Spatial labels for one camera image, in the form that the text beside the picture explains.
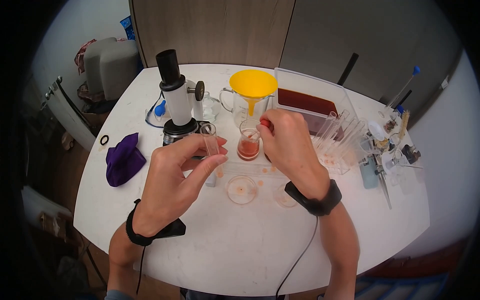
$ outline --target wrist strap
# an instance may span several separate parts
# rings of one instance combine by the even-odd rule
[[[175,221],[171,222],[165,228],[160,230],[156,235],[149,238],[135,233],[133,231],[133,226],[132,226],[133,214],[135,213],[135,209],[137,208],[137,205],[140,203],[140,201],[141,199],[137,199],[134,201],[135,207],[129,213],[127,217],[127,222],[125,222],[125,229],[127,231],[127,236],[132,243],[145,247],[150,245],[152,241],[155,239],[177,237],[185,234],[186,226],[180,219],[176,219]]]
[[[314,216],[325,216],[342,200],[342,193],[335,180],[330,180],[330,188],[323,199],[307,199],[290,181],[285,185],[285,192]]]

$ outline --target forearm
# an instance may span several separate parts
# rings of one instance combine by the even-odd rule
[[[320,235],[332,266],[356,273],[360,255],[357,232],[341,202],[329,215],[320,217]]]
[[[341,202],[329,215],[320,217],[320,235],[332,265],[325,299],[353,299],[360,247],[355,227]]]
[[[140,259],[142,250],[142,246],[129,240],[125,222],[122,223],[110,240],[108,290],[116,289],[136,298],[137,279],[133,263]]]
[[[125,222],[113,234],[108,249],[110,263],[121,267],[133,268],[133,263],[140,259],[143,247],[130,241],[125,229]]]

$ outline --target blue pipette bulb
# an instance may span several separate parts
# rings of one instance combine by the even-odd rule
[[[155,115],[161,117],[165,114],[165,100],[155,107]]]
[[[418,73],[420,73],[420,68],[419,68],[418,66],[413,67],[412,76],[415,76],[415,75],[417,75]]]

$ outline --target hand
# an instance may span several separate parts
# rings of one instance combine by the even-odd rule
[[[142,201],[133,214],[133,231],[145,237],[156,235],[166,225],[183,215],[197,199],[205,180],[213,170],[227,161],[227,140],[217,139],[220,154],[206,156],[204,138],[189,135],[152,153]],[[193,170],[187,178],[183,171]]]
[[[264,120],[271,124],[266,127]],[[269,109],[261,117],[257,130],[264,152],[308,199],[323,199],[330,187],[327,169],[320,164],[312,145],[307,122],[297,112]]]

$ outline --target white table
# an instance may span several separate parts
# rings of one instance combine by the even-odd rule
[[[218,96],[218,91],[228,86],[232,74],[251,68],[195,64],[181,65],[180,71],[194,82],[203,80],[206,90]],[[260,70],[273,74],[273,70]],[[144,69],[135,78],[103,125],[85,165],[73,224],[107,253],[113,233],[133,209],[133,201],[142,195],[152,151],[162,145],[162,130],[144,121],[145,109],[158,98],[159,82],[157,68]],[[383,107],[381,103],[351,91],[348,95],[359,118],[383,124],[377,113]],[[215,124],[218,135],[229,139],[229,162],[240,162],[236,155],[239,133],[231,115],[222,109]],[[105,177],[107,149],[134,132],[140,133],[137,147],[147,164],[130,181],[113,188]],[[99,139],[104,134],[110,140],[101,146]],[[404,141],[411,144],[408,134]],[[262,153],[253,162],[267,163]],[[398,185],[392,186],[387,180],[393,208],[389,210],[380,186],[364,189],[358,168],[333,178],[359,236],[358,273],[390,258],[430,225],[423,183],[415,181],[412,193],[405,196]],[[143,272],[176,286],[208,293],[274,295],[310,239],[315,218],[300,205],[285,209],[274,200],[261,197],[245,206],[233,205],[226,195],[224,201],[214,201],[205,197],[206,189],[181,217],[187,226],[184,236],[155,240],[146,248]],[[328,285],[329,278],[330,263],[317,234],[280,294],[323,287]]]

